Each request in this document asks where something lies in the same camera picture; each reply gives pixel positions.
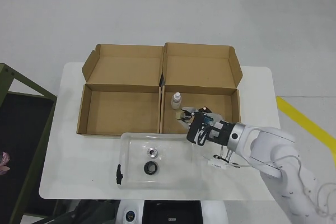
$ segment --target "white table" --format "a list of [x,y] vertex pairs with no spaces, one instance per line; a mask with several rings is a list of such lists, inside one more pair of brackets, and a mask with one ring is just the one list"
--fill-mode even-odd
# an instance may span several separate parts
[[[46,199],[181,199],[273,200],[253,168],[205,166],[204,189],[120,190],[116,185],[119,137],[76,134],[83,63],[64,66],[39,193]],[[242,67],[240,90],[243,123],[280,128],[270,69]],[[233,158],[241,162],[238,156]]]

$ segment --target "metal ring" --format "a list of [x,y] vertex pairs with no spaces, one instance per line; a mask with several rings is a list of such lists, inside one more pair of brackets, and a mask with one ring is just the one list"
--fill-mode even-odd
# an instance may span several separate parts
[[147,155],[149,158],[156,158],[158,156],[158,152],[157,152],[157,149],[151,147],[148,149],[147,151]]
[[158,171],[158,164],[154,161],[148,161],[144,165],[144,172],[148,175],[153,175]]

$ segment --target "white bottle cap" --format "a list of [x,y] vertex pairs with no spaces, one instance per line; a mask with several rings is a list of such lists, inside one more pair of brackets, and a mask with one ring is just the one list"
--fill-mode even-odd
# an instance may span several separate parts
[[175,100],[180,100],[180,93],[179,93],[179,92],[176,92],[176,93],[174,94],[174,99],[175,99]]

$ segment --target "clear plastic tray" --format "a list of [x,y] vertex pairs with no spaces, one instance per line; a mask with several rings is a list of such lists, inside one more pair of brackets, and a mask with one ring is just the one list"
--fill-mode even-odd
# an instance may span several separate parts
[[[150,158],[149,148],[157,150]],[[124,133],[119,163],[123,175],[121,189],[197,189],[201,186],[199,152],[185,134]],[[157,173],[148,175],[144,165],[158,164]]]

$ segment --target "cardboard box lid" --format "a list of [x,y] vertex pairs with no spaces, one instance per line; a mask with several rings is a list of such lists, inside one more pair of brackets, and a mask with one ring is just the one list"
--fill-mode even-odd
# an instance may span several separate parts
[[87,83],[158,86],[163,47],[99,44],[82,67]]
[[242,72],[232,46],[166,43],[165,85],[236,88]]

